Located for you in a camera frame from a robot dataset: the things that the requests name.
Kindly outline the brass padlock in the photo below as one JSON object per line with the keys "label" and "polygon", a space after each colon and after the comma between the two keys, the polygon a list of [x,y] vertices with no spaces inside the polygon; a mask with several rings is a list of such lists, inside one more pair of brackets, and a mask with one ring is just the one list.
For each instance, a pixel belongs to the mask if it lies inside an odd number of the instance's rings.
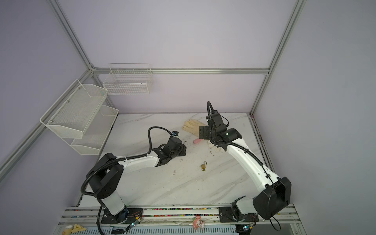
{"label": "brass padlock", "polygon": [[207,166],[207,162],[204,161],[203,164],[201,165],[202,171],[206,171],[206,166]]}

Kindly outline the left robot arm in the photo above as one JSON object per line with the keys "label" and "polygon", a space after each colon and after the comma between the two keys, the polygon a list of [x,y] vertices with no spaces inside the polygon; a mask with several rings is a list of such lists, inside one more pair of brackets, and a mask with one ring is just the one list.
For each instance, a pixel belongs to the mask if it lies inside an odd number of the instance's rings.
{"label": "left robot arm", "polygon": [[117,157],[107,153],[87,173],[81,185],[81,193],[94,197],[112,216],[128,216],[129,212],[118,193],[119,185],[126,175],[142,169],[168,164],[176,157],[186,155],[187,146],[179,138],[170,136],[167,143],[153,148],[149,144],[147,153]]}

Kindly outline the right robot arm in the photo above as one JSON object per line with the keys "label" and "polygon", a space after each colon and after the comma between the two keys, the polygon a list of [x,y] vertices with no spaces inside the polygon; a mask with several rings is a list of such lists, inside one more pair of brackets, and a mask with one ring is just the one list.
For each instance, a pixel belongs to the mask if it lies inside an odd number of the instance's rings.
{"label": "right robot arm", "polygon": [[242,135],[234,128],[228,128],[222,115],[212,113],[206,116],[207,125],[199,127],[199,138],[209,140],[222,148],[242,166],[258,190],[252,198],[257,214],[269,220],[290,204],[292,184],[287,177],[279,177],[249,149]]}

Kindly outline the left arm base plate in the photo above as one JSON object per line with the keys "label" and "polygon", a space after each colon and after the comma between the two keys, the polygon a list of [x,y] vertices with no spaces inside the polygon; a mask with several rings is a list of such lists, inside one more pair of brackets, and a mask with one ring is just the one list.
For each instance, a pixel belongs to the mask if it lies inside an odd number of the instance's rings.
{"label": "left arm base plate", "polygon": [[112,215],[108,209],[104,210],[101,224],[132,224],[136,218],[142,218],[142,208],[126,208],[117,215]]}

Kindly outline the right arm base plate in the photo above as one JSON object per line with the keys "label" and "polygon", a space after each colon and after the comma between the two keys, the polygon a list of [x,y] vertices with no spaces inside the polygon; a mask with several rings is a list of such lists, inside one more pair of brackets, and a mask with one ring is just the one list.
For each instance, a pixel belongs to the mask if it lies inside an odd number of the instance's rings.
{"label": "right arm base plate", "polygon": [[218,210],[221,223],[259,222],[256,213],[242,214],[240,210],[235,207],[219,207]]}

